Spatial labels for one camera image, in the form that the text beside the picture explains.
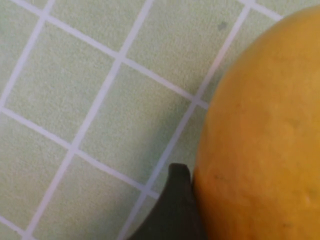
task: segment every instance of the yellow-orange fruit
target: yellow-orange fruit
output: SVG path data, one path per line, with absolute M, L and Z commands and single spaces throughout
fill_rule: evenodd
M 210 239 L 320 240 L 320 7 L 259 37 L 220 82 L 194 171 Z

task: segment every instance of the tiled floor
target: tiled floor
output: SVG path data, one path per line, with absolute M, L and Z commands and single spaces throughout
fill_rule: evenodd
M 320 0 L 1 0 L 0 239 L 122 240 L 260 33 Z

